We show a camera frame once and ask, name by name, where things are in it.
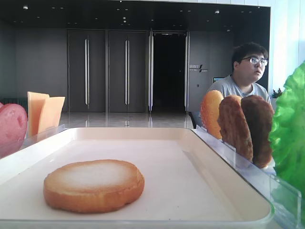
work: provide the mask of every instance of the open doorway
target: open doorway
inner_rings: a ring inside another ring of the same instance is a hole
[[[179,113],[184,107],[185,34],[154,35],[153,112]]]

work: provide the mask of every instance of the cheese slice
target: cheese slice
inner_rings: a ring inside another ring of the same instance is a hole
[[[45,99],[49,97],[48,94],[28,92],[28,137],[34,136],[38,133],[41,109],[44,105]]]
[[[58,126],[64,101],[65,97],[45,99],[39,118],[38,134]]]

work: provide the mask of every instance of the glossy floor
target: glossy floor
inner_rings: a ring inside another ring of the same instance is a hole
[[[193,128],[186,113],[62,113],[60,125],[72,127],[182,127]]]

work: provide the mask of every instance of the dark gray door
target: dark gray door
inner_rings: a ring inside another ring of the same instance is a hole
[[[145,112],[144,32],[109,33],[110,112]]]
[[[105,32],[68,31],[71,112],[105,112]]]

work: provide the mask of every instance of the black hair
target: black hair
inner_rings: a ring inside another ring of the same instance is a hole
[[[234,48],[232,55],[232,71],[234,71],[234,62],[241,62],[244,57],[250,54],[263,54],[265,59],[268,59],[268,51],[261,45],[248,42]]]

